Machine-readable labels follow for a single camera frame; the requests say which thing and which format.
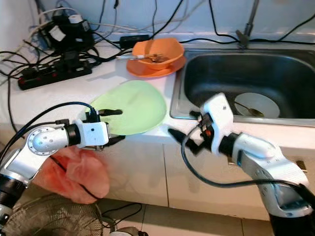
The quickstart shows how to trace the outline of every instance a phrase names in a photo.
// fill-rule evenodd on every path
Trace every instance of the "white cable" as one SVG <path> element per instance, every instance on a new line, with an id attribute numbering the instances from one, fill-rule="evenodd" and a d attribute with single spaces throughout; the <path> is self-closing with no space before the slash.
<path id="1" fill-rule="evenodd" d="M 25 40 L 26 40 L 26 41 L 29 41 L 29 40 L 32 38 L 33 34 L 35 34 L 40 28 L 42 28 L 43 26 L 45 26 L 45 25 L 47 25 L 47 24 L 48 24 L 48 22 L 43 23 L 43 24 L 37 26 L 35 29 L 33 29 L 33 30 L 29 33 L 28 37 L 27 37 Z M 18 51 L 21 50 L 21 48 L 23 48 L 24 45 L 25 45 L 25 42 L 22 42 L 13 52 L 17 53 Z M 0 61 L 2 61 L 2 60 L 4 60 L 4 59 L 9 59 L 9 58 L 11 58 L 12 56 L 14 56 L 14 55 L 13 55 L 13 54 L 8 55 L 7 57 L 2 58 Z"/>
<path id="2" fill-rule="evenodd" d="M 50 12 L 54 12 L 54 11 L 59 11 L 59 10 L 72 10 L 74 12 L 76 12 L 78 15 L 81 15 L 80 12 L 78 12 L 76 9 L 74 8 L 70 8 L 70 7 L 59 7 L 59 8 L 54 8 L 54 9 L 51 9 L 51 10 L 48 10 L 48 11 L 43 11 L 41 13 L 39 13 L 38 15 L 38 20 L 40 19 L 40 17 L 44 14 L 48 14 Z"/>
<path id="3" fill-rule="evenodd" d="M 123 30 L 128 30 L 128 31 L 139 31 L 137 28 L 130 28 L 130 27 L 125 27 L 125 26 L 118 26 L 118 25 L 112 25 L 112 24 L 104 24 L 104 23 L 91 23 L 91 25 L 100 25 L 100 26 L 110 26 L 110 27 L 115 27 L 115 28 L 120 28 Z"/>
<path id="4" fill-rule="evenodd" d="M 201 5 L 205 2 L 206 0 L 201 0 L 199 1 L 192 9 L 191 11 L 184 17 L 182 18 L 178 18 L 178 19 L 174 19 L 172 20 L 171 22 L 183 22 L 185 21 L 186 19 L 188 19 L 192 13 Z M 155 22 L 155 25 L 160 25 L 160 24 L 165 24 L 166 21 L 158 21 L 158 22 Z M 123 29 L 123 30 L 128 30 L 128 31 L 133 31 L 133 32 L 139 32 L 139 31 L 144 31 L 150 27 L 152 27 L 152 24 L 148 25 L 148 26 L 145 26 L 141 29 L 134 29 L 134 28 L 130 28 L 130 27 L 124 27 L 124 26 L 118 26 L 118 25 L 111 25 L 111 24 L 104 24 L 104 23 L 91 23 L 91 25 L 101 25 L 101 26 L 111 26 L 111 27 L 116 27 L 116 28 L 120 28 L 120 29 Z"/>

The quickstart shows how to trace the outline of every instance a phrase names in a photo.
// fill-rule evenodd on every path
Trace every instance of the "kitchen counter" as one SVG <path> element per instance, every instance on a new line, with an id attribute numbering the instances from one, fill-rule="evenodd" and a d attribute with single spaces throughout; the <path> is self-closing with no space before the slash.
<path id="1" fill-rule="evenodd" d="M 211 47 L 211 48 L 236 48 L 236 45 L 216 45 L 216 44 L 193 44 L 185 45 L 186 47 Z M 314 49 L 313 46 L 298 45 L 270 45 L 256 44 L 251 48 L 277 48 L 277 49 Z M 110 56 L 117 52 L 117 49 L 107 44 L 99 47 L 103 57 Z M 139 80 L 130 75 L 126 70 L 126 61 L 114 60 L 103 63 L 93 69 L 93 74 L 50 84 L 38 88 L 21 91 L 17 83 L 11 82 L 11 107 L 13 119 L 17 125 L 27 123 L 31 118 L 53 105 L 69 102 L 82 101 L 91 103 L 98 96 L 113 89 L 119 84 L 129 80 Z M 149 132 L 139 135 L 128 136 L 129 140 L 139 142 L 169 143 L 173 139 L 167 133 L 168 127 L 174 127 L 185 133 L 188 133 L 196 121 L 173 119 L 169 115 L 170 104 L 172 100 L 175 74 L 160 77 L 157 79 L 146 79 L 148 83 L 158 89 L 163 95 L 167 105 L 167 115 L 163 124 Z M 0 132 L 10 124 L 7 113 L 7 84 L 0 87 Z M 42 117 L 38 122 L 54 121 L 57 119 L 68 118 L 74 120 L 80 118 L 83 111 L 82 106 L 67 106 L 54 110 Z M 235 132 L 246 132 L 270 141 L 275 142 L 283 148 L 291 150 L 303 150 L 308 153 L 315 153 L 315 128 L 284 126 L 284 125 L 266 125 L 266 124 L 249 124 L 235 123 Z"/>

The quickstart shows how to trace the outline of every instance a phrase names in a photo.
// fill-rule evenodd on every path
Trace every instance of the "tiled floor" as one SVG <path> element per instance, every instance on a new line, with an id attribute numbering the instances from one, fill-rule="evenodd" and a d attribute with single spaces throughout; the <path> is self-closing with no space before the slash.
<path id="1" fill-rule="evenodd" d="M 101 211 L 118 208 L 128 203 L 104 199 L 99 204 Z M 132 206 L 111 214 L 120 219 L 135 212 Z M 242 220 L 239 218 L 178 210 L 161 206 L 143 205 L 141 212 L 122 221 L 118 228 L 135 226 L 149 236 L 272 236 L 269 222 Z"/>

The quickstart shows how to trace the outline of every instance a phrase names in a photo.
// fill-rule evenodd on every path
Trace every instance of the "power adapter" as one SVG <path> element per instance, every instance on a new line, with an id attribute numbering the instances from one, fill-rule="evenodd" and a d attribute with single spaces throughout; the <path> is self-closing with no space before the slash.
<path id="1" fill-rule="evenodd" d="M 135 36 L 123 36 L 120 37 L 119 45 L 122 49 L 133 48 L 137 42 L 149 40 L 149 35 L 135 35 Z"/>

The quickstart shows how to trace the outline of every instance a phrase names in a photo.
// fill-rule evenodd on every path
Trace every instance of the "pink plastic bag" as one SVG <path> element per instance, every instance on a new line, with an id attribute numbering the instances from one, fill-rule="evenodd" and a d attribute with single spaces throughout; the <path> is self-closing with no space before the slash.
<path id="1" fill-rule="evenodd" d="M 104 198 L 108 194 L 109 177 L 106 165 L 93 151 L 67 147 L 52 155 L 52 158 L 47 159 L 33 183 L 82 204 L 97 200 L 82 186 L 98 198 Z"/>

